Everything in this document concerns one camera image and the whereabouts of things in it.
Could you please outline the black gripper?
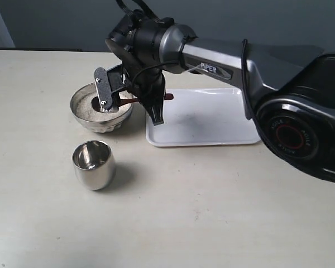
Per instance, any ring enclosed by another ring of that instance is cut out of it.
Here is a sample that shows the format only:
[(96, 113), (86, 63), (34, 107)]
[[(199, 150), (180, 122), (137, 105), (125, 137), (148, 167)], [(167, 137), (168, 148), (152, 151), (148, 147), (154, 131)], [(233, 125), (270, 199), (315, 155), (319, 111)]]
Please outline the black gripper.
[(137, 98), (137, 102), (145, 107), (153, 125), (164, 123), (165, 78), (160, 70), (156, 74), (144, 70), (135, 78), (129, 76), (122, 65), (108, 71), (99, 67), (94, 71), (94, 79), (103, 112), (116, 107), (121, 99)]

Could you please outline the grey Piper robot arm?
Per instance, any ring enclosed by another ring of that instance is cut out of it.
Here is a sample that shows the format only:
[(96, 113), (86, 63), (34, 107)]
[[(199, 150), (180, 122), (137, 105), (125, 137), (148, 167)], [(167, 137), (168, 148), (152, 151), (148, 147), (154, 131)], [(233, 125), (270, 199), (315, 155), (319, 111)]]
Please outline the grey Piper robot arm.
[(124, 105), (127, 91), (160, 125), (164, 72), (204, 74), (241, 90), (246, 118), (274, 155), (335, 183), (335, 52), (203, 39), (172, 18), (127, 16), (106, 44), (121, 64), (94, 72), (102, 110)]

